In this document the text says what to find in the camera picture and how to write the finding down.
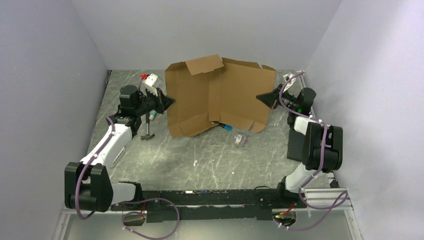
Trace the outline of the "brown cardboard box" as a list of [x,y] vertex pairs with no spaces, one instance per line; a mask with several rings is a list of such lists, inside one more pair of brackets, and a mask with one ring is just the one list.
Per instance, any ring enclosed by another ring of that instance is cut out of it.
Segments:
[[275,87],[276,70],[270,66],[215,54],[172,63],[164,76],[166,94],[175,100],[166,111],[174,139],[217,123],[254,133],[268,124],[270,108],[256,97]]

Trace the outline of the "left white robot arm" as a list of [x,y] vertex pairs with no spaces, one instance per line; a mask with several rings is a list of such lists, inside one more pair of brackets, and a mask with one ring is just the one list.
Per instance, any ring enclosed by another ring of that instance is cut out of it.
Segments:
[[145,92],[135,85],[122,87],[117,112],[106,117],[108,129],[103,138],[79,162],[69,162],[64,169],[65,207],[76,210],[83,220],[89,218],[83,211],[104,213],[115,204],[139,209],[144,203],[141,185],[131,181],[113,184],[108,171],[137,136],[142,116],[149,125],[152,111],[163,114],[174,103],[175,99],[158,87],[148,87]]

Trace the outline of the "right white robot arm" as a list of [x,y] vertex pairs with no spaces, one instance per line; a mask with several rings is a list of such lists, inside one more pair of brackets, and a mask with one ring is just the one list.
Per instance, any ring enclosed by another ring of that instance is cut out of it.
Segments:
[[325,125],[311,115],[316,92],[303,88],[297,96],[282,92],[279,85],[271,92],[258,94],[256,99],[271,110],[278,106],[289,109],[287,124],[290,127],[288,157],[295,156],[298,167],[278,184],[276,203],[289,207],[299,198],[305,182],[322,174],[338,170],[343,160],[343,129]]

